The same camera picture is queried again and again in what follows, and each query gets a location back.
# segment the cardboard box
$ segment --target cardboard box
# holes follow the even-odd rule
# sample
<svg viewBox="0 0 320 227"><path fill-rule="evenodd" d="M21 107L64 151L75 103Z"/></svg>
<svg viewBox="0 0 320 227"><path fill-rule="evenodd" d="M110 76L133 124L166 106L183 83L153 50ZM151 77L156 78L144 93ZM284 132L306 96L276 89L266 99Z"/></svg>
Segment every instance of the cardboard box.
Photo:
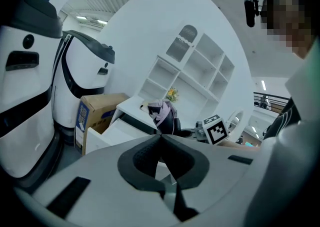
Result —
<svg viewBox="0 0 320 227"><path fill-rule="evenodd" d="M86 154L88 128L102 134L110 125L118 104L129 97L125 93L85 95L80 99L74 129L74 147Z"/></svg>

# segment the white cabinet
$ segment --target white cabinet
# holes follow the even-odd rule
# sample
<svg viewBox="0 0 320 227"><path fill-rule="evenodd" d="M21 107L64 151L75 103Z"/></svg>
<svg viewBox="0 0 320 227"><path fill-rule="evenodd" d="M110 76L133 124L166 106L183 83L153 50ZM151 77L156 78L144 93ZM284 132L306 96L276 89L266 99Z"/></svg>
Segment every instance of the white cabinet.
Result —
<svg viewBox="0 0 320 227"><path fill-rule="evenodd" d="M181 24L150 69L137 94L164 99L171 87L182 121L196 123L211 116L222 98L235 66L222 49L192 25Z"/></svg>

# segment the gray floor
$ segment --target gray floor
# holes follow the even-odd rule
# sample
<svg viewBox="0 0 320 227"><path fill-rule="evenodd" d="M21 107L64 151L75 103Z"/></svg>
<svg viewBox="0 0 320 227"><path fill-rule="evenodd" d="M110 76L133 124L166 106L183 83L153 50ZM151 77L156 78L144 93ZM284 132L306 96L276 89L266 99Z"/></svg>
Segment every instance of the gray floor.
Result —
<svg viewBox="0 0 320 227"><path fill-rule="evenodd" d="M59 162L57 163L55 169L52 171L51 175L54 175L55 173L68 167L81 158L81 154L73 146L69 146L66 144L63 145L63 150L61 153L62 154L60 156Z"/></svg>

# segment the blue label on box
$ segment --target blue label on box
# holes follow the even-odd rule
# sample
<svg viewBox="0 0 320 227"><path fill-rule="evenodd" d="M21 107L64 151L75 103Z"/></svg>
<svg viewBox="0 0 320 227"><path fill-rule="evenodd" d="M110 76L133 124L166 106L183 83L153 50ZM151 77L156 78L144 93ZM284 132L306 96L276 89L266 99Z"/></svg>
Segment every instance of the blue label on box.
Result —
<svg viewBox="0 0 320 227"><path fill-rule="evenodd" d="M76 126L84 132L86 129L86 124L89 116L89 108L80 101L78 113L76 115Z"/></svg>
<svg viewBox="0 0 320 227"><path fill-rule="evenodd" d="M101 119L105 119L105 118L107 118L107 117L109 117L109 116L112 116L113 114L115 114L115 109L113 109L113 110L110 110L110 111L107 111L107 112L105 112L104 114L102 114L102 116L101 116Z"/></svg>

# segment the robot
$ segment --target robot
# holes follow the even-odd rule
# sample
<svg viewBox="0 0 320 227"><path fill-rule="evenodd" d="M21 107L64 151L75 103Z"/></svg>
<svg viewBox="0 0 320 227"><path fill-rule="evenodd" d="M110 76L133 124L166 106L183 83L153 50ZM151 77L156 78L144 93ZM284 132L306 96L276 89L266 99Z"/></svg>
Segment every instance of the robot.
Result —
<svg viewBox="0 0 320 227"><path fill-rule="evenodd" d="M52 114L64 142L74 144L80 98L104 93L115 64L112 46L78 31L63 31L52 73Z"/></svg>
<svg viewBox="0 0 320 227"><path fill-rule="evenodd" d="M62 22L48 0L20 0L0 39L0 163L32 191L61 151L51 112L51 73Z"/></svg>

